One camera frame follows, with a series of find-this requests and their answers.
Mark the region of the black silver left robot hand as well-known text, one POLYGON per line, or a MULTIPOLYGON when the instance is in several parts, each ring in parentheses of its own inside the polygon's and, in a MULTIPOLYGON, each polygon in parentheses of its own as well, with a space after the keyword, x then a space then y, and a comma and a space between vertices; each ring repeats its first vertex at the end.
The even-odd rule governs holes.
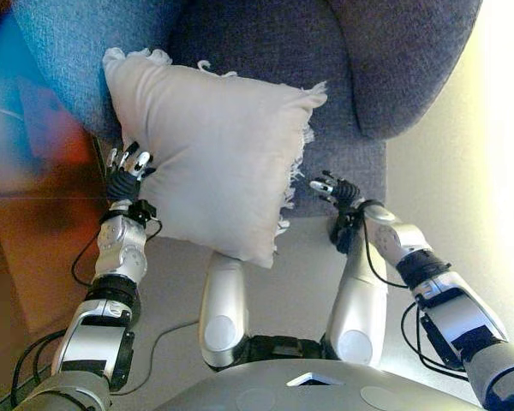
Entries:
POLYGON ((110 202, 138 200, 140 185, 156 171, 153 155, 133 141, 127 148, 112 148, 106 159, 106 198, 110 202))

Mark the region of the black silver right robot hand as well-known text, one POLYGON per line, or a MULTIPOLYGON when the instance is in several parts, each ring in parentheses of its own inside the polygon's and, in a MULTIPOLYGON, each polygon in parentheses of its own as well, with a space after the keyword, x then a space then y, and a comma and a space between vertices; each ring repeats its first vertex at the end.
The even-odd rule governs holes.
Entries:
POLYGON ((321 200, 340 211, 357 208, 365 200, 360 188, 329 170, 323 170, 321 176, 310 181, 309 186, 321 200))

